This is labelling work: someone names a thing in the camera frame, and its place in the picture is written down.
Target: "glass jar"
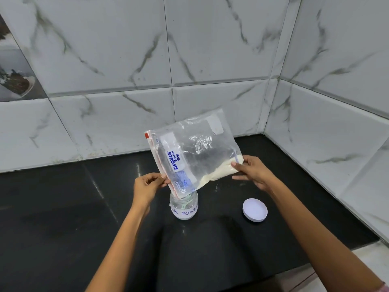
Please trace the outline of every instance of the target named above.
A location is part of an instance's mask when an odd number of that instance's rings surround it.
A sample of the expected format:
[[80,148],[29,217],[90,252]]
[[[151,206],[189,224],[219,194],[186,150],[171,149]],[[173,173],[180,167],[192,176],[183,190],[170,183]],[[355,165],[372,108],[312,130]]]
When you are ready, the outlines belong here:
[[170,209],[178,219],[187,220],[192,218],[198,209],[197,191],[190,193],[182,199],[178,199],[170,193]]

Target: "plastic freezer bag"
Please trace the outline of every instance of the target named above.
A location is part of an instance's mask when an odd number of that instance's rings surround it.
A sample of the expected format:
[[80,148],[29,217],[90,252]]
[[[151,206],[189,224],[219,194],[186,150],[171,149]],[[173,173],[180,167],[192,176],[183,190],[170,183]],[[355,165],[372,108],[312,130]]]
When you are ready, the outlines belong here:
[[231,166],[243,157],[223,110],[176,122],[145,136],[161,173],[172,181],[172,193],[183,198],[208,181],[237,171]]

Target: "black countertop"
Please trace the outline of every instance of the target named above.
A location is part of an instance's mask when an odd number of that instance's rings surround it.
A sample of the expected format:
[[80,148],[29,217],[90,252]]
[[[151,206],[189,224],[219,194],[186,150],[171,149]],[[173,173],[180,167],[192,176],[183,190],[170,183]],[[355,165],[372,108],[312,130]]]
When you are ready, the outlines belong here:
[[[265,136],[236,142],[347,247],[378,240]],[[139,152],[0,174],[0,291],[83,291],[129,211],[134,178],[157,171],[151,152]],[[308,263],[273,201],[250,182],[208,183],[186,221],[171,213],[169,194],[156,195],[139,232],[130,291],[215,292]],[[265,203],[265,221],[243,216],[247,198]]]

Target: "wall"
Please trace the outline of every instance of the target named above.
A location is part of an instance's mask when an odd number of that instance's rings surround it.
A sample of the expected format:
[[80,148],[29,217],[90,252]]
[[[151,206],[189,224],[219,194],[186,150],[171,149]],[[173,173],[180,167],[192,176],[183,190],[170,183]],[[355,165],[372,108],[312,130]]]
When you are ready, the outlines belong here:
[[389,241],[389,0],[303,0],[265,133]]
[[45,92],[0,102],[0,172],[146,150],[145,130],[220,106],[262,133],[300,1],[1,0]]

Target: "white powder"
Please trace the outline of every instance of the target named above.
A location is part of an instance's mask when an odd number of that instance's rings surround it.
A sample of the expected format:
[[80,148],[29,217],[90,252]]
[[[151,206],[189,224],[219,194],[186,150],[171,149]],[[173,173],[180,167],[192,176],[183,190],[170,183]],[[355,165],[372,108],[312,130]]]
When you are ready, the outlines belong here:
[[[242,155],[238,155],[238,162],[240,164],[243,163],[243,157]],[[236,159],[235,157],[234,158],[231,158],[227,161],[224,161],[223,163],[221,163],[221,165],[219,167],[216,168],[215,171],[213,171],[212,173],[208,174],[208,175],[205,175],[201,180],[200,180],[200,183],[199,185],[197,186],[196,190],[198,190],[199,188],[203,187],[204,185],[206,185],[209,181],[213,181],[213,180],[217,180],[219,178],[222,178],[222,177],[225,177],[227,175],[230,175],[230,174],[234,174],[237,172],[237,170],[235,170],[232,166],[231,166],[231,162],[236,162]]]

